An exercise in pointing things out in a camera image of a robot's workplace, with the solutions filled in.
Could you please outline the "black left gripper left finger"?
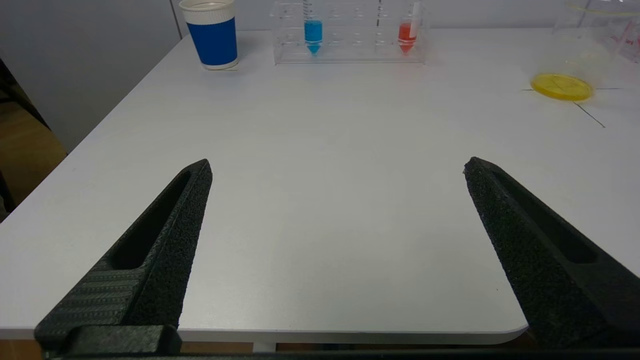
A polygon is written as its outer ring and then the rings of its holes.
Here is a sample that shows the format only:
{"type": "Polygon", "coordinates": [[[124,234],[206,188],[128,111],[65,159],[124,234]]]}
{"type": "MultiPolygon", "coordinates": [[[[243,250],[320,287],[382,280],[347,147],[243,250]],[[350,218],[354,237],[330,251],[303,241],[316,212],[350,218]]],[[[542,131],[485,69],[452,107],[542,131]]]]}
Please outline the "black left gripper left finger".
{"type": "Polygon", "coordinates": [[[213,183],[210,162],[172,179],[34,330],[44,358],[175,357],[213,183]]]}

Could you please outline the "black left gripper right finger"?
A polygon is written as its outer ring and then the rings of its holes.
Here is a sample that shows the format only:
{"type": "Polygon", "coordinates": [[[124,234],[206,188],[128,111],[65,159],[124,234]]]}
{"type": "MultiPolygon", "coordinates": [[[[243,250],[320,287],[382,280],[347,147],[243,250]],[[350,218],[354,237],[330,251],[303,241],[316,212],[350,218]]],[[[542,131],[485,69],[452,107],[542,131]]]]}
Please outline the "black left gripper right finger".
{"type": "Polygon", "coordinates": [[[496,164],[472,157],[463,173],[538,344],[638,349],[638,276],[496,164]]]}

